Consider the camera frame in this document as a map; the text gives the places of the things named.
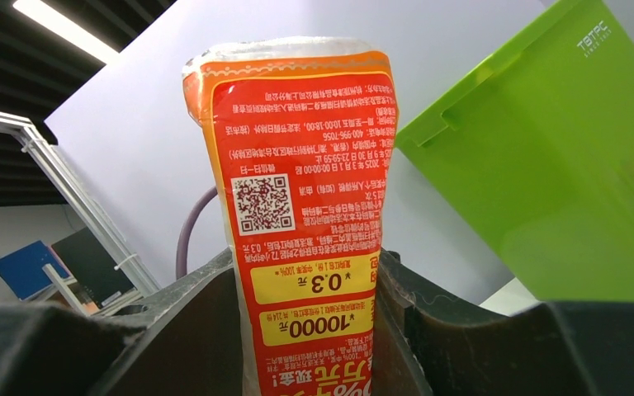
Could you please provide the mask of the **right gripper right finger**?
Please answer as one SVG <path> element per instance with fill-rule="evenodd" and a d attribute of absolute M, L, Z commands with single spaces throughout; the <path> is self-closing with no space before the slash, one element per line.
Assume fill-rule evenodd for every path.
<path fill-rule="evenodd" d="M 376 395 L 634 395 L 634 303 L 551 301 L 511 316 L 383 251 Z"/>

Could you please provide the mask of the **crushed orange tea bottle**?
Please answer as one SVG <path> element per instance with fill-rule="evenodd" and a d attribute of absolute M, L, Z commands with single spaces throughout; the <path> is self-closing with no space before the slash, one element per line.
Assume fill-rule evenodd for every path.
<path fill-rule="evenodd" d="M 238 294 L 245 395 L 369 395 L 399 110 L 357 39 L 215 45 L 182 69 Z"/>

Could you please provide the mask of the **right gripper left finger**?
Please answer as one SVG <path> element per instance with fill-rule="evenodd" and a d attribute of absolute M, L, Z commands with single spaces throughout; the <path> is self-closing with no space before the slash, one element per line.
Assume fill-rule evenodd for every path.
<path fill-rule="evenodd" d="M 0 304 L 0 395 L 239 395 L 242 369 L 229 251 L 111 316 Z"/>

